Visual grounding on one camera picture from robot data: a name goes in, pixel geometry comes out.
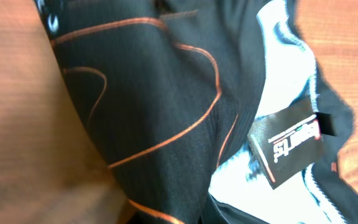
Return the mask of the black printed cycling jersey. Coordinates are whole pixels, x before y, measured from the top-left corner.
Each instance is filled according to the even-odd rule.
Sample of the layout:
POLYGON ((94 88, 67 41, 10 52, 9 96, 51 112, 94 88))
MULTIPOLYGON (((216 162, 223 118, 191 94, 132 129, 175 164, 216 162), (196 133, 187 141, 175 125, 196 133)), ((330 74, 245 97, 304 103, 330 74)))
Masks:
POLYGON ((35 0, 131 223, 358 223, 353 112, 295 1, 35 0))

